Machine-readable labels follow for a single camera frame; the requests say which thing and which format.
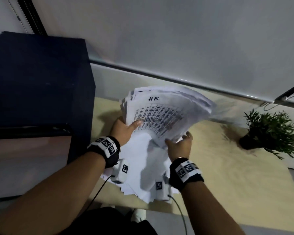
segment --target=table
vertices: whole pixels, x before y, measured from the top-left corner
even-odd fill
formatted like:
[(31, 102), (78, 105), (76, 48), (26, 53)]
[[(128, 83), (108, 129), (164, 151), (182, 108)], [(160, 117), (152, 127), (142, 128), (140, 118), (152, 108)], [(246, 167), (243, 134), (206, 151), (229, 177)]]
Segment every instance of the table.
[[(108, 135), (121, 116), (119, 102), (95, 98), (92, 140)], [(194, 140), (190, 159), (203, 172), (205, 184), (239, 224), (294, 232), (294, 182), (288, 168), (264, 149), (244, 150), (237, 144), (247, 130), (211, 121), (190, 128)], [(102, 186), (100, 179), (90, 195)], [(187, 215), (181, 194), (174, 198)], [(175, 203), (154, 201), (146, 204), (135, 195), (123, 195), (106, 183), (97, 202), (180, 214)]]

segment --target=black wrist strap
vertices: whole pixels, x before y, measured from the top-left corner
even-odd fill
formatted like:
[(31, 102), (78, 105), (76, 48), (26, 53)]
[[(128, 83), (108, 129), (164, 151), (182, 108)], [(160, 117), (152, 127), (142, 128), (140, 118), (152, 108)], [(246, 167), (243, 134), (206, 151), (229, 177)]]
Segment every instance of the black wrist strap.
[(169, 183), (181, 191), (189, 182), (202, 181), (201, 171), (192, 161), (187, 158), (177, 158), (170, 166)]
[(87, 151), (102, 155), (106, 161), (105, 168), (109, 168), (118, 162), (120, 143), (112, 136), (100, 137), (88, 145)]

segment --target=paper pile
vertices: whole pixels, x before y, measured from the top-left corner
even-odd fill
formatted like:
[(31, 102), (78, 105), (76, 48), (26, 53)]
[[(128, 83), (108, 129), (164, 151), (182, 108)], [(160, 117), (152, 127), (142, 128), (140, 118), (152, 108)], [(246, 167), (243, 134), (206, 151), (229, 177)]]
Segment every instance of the paper pile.
[[(165, 139), (177, 142), (193, 124), (207, 118), (215, 104), (186, 87), (141, 87), (120, 100), (126, 125), (142, 120), (129, 142), (121, 147), (120, 158), (129, 162), (125, 183), (118, 184), (125, 195), (135, 194), (146, 203), (155, 198), (155, 180), (171, 164)], [(106, 170), (104, 179), (111, 174)]]

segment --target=black pants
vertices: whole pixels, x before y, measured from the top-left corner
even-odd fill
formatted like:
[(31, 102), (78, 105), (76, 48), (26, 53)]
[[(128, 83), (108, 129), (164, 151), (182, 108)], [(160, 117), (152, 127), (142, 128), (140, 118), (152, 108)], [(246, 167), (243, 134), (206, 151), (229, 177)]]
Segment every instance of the black pants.
[(60, 234), (149, 234), (157, 235), (147, 220), (131, 222), (111, 207), (85, 212)]

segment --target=green plant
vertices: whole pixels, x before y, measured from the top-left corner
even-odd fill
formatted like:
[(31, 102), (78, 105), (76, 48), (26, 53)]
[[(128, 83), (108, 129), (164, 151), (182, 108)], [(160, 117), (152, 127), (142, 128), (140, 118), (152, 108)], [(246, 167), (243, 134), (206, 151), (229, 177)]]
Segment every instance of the green plant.
[(294, 158), (294, 122), (289, 114), (284, 111), (260, 114), (254, 109), (249, 114), (244, 114), (249, 126), (248, 135), (259, 148), (264, 148), (279, 159), (283, 157), (275, 151)]

